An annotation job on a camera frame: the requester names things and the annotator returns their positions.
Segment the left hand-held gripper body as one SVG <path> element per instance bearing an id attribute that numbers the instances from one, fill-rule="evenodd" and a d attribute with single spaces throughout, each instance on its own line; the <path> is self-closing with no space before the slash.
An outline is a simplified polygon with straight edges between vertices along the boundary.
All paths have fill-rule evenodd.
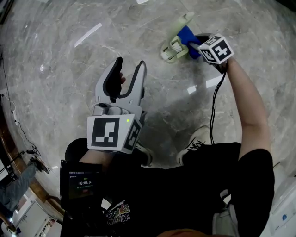
<path id="1" fill-rule="evenodd" d="M 87 147 L 131 154 L 142 130 L 142 116 L 141 100 L 97 101 L 87 118 Z"/>

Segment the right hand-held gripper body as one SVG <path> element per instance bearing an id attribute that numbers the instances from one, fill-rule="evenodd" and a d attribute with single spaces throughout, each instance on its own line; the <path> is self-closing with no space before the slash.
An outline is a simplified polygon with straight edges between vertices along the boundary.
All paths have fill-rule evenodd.
<path id="1" fill-rule="evenodd" d="M 213 65 L 221 74 L 224 74 L 227 71 L 227 60 L 234 55 L 234 51 L 224 36 L 221 34 L 215 36 L 217 41 L 213 44 L 201 44 L 199 53 L 203 56 L 205 62 Z"/>

